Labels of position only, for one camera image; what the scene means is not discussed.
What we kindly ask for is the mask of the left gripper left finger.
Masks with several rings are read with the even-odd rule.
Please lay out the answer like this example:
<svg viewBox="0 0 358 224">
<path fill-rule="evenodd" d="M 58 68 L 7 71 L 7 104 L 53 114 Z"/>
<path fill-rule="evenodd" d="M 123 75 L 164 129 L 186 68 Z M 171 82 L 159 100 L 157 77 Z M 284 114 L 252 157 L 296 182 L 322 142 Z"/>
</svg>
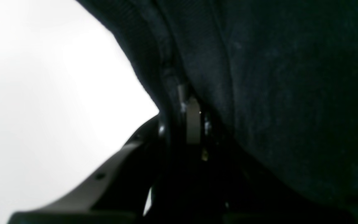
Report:
<svg viewBox="0 0 358 224">
<path fill-rule="evenodd" d="M 158 208 L 193 207 L 201 197 L 201 108 L 194 96 L 180 98 L 180 106 L 184 124 L 174 131 L 176 141 L 168 142 L 168 126 L 153 117 L 79 186 L 37 213 L 142 215 L 149 192 Z"/>
</svg>

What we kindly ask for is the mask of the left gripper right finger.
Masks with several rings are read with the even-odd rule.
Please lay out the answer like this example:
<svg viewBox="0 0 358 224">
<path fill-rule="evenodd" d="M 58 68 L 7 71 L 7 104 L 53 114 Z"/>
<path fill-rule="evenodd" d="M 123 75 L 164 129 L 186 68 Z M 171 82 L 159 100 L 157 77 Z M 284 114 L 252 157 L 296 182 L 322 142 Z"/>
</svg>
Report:
<svg viewBox="0 0 358 224">
<path fill-rule="evenodd" d="M 235 159 L 234 146 L 213 125 L 208 112 L 200 111 L 199 115 L 203 143 L 201 163 L 206 174 L 200 212 L 204 215 L 259 213 L 260 200 Z"/>
</svg>

